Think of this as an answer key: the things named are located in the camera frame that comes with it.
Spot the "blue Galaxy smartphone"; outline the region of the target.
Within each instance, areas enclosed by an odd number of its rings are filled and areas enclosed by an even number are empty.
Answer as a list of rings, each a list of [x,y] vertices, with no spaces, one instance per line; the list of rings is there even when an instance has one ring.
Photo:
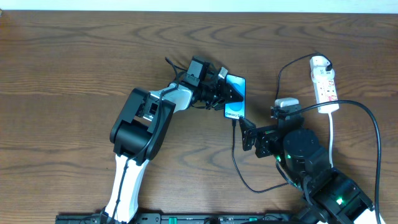
[[[230,87],[230,98],[224,105],[224,116],[229,119],[245,117],[246,80],[243,77],[228,74],[226,84]]]

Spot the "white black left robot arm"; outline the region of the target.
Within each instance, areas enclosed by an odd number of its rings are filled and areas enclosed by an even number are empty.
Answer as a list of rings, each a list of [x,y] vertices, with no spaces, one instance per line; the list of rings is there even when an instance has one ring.
[[[133,89],[111,129],[116,174],[102,223],[129,223],[136,216],[145,169],[159,152],[175,113],[200,103],[201,110],[223,110],[228,119],[245,116],[243,77],[200,57],[192,57],[188,68],[166,61],[175,78],[161,90]]]

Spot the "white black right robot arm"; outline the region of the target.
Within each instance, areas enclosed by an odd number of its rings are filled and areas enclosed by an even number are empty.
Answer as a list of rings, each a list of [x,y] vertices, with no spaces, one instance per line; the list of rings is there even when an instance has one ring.
[[[274,223],[383,223],[379,208],[381,176],[381,137],[377,121],[363,104],[349,101],[369,115],[376,133],[377,166],[374,198],[338,170],[329,159],[317,135],[303,126],[303,113],[317,108],[273,106],[277,124],[258,128],[246,118],[239,118],[243,149],[256,148],[258,158],[274,156],[275,166],[288,185],[302,191],[305,207]]]

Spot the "white USB charger adapter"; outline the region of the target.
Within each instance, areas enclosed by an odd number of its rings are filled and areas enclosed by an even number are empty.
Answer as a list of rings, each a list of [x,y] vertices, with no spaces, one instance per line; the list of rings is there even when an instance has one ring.
[[[310,69],[310,76],[314,83],[332,80],[335,77],[332,63],[322,55],[316,55],[310,59]]]

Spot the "white power strip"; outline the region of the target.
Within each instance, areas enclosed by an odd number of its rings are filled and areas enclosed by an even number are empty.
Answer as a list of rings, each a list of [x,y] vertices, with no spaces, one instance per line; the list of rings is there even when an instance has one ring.
[[[316,81],[313,86],[317,104],[338,100],[334,79]],[[330,104],[318,107],[318,112],[321,114],[332,114],[339,108],[338,104]]]

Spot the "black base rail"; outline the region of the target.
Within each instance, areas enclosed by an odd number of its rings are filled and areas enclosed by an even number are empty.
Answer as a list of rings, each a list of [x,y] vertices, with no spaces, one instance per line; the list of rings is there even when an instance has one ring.
[[[100,223],[126,223],[111,221],[106,215],[99,213],[93,215],[57,215],[55,224],[100,224]],[[231,215],[231,214],[206,214],[206,215],[165,215],[159,213],[137,213],[129,222],[133,224],[238,224],[238,223],[295,223],[290,221],[290,215],[269,213],[265,215]]]

